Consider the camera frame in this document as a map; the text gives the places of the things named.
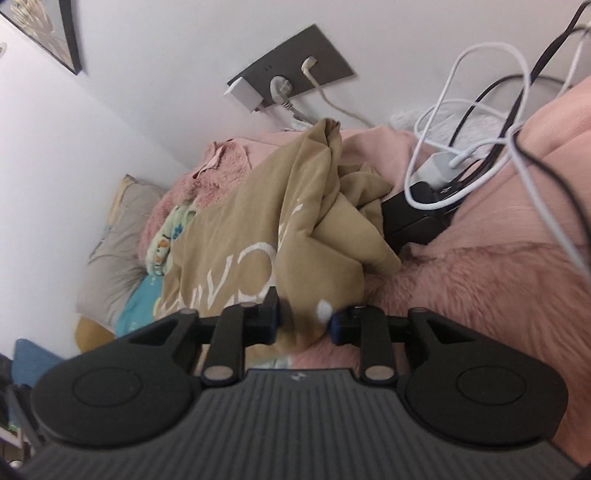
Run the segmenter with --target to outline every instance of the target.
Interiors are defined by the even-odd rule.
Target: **gray outlet plate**
[[[293,85],[290,97],[312,90],[312,84],[301,72],[301,64],[310,55],[318,60],[310,71],[321,85],[355,74],[328,38],[316,25],[312,25],[252,63],[230,80],[228,85],[244,77],[263,97],[264,106],[273,105],[269,86],[276,75],[287,78]]]

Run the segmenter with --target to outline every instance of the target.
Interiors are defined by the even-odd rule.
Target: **framed picture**
[[[72,0],[0,0],[0,14],[64,67],[80,72]]]

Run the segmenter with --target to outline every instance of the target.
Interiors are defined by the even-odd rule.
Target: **gray pillow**
[[[77,311],[113,331],[129,297],[146,276],[137,257],[139,237],[164,191],[132,183],[125,189],[116,219],[89,258]]]

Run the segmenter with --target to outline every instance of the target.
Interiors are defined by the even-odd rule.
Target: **wall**
[[[268,127],[222,98],[244,67],[312,23],[358,76],[327,94],[376,123],[437,99],[466,47],[507,41],[533,64],[582,0],[74,0],[85,71],[77,81],[188,166],[211,140]],[[549,71],[565,76],[574,41]],[[468,59],[456,93],[476,96],[517,65],[502,53]],[[298,103],[335,115],[316,93]]]
[[[77,286],[120,179],[169,186],[185,168],[4,21],[2,41],[0,352],[29,338],[69,356]]]

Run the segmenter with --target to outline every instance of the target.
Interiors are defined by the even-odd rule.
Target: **teal fabric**
[[[154,304],[162,293],[164,277],[148,275],[136,288],[115,322],[115,336],[123,337],[154,320]]]

